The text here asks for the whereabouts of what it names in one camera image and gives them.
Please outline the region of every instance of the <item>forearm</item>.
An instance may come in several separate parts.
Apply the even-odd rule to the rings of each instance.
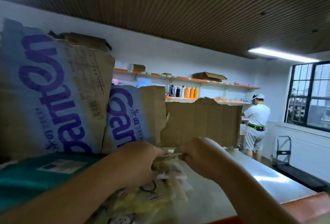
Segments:
[[[217,166],[221,172],[214,181],[224,190],[244,223],[299,223],[226,151],[221,151]]]
[[[0,216],[0,220],[12,224],[84,223],[120,187],[113,162],[112,155],[103,158],[64,185]]]

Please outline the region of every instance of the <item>stainless steel counter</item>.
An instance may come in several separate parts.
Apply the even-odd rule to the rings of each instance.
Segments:
[[[239,151],[229,150],[229,154],[239,162],[258,182],[279,202],[295,200],[316,194],[316,192],[249,158]],[[236,215],[223,190],[213,181],[196,174],[184,162],[180,163],[194,188],[187,192],[187,204],[175,203],[162,208],[153,223],[202,224]]]

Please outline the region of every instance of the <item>barcode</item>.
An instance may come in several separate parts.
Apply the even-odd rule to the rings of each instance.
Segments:
[[[90,101],[89,102],[90,109],[92,110],[92,114],[95,118],[101,118],[101,111],[99,106],[97,105],[96,101]]]

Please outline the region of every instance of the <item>black belt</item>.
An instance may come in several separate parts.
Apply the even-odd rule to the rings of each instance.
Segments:
[[[254,124],[251,124],[251,123],[249,123],[248,126],[250,128],[253,128],[253,129],[257,130],[257,131],[265,131],[265,126],[258,126],[258,125],[254,125]]]

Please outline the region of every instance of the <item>person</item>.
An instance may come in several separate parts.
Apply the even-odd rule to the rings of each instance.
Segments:
[[[244,111],[244,115],[249,120],[245,133],[246,154],[253,158],[253,150],[255,149],[259,162],[262,158],[262,139],[265,136],[266,122],[270,114],[270,109],[264,104],[264,99],[263,94],[254,95],[251,100],[253,106]]]
[[[182,153],[180,159],[195,172],[223,189],[244,223],[299,223],[213,140],[193,138],[175,152]],[[157,172],[151,165],[164,154],[166,151],[147,142],[128,143],[62,186],[3,212],[0,223],[83,224],[118,189],[154,180]]]

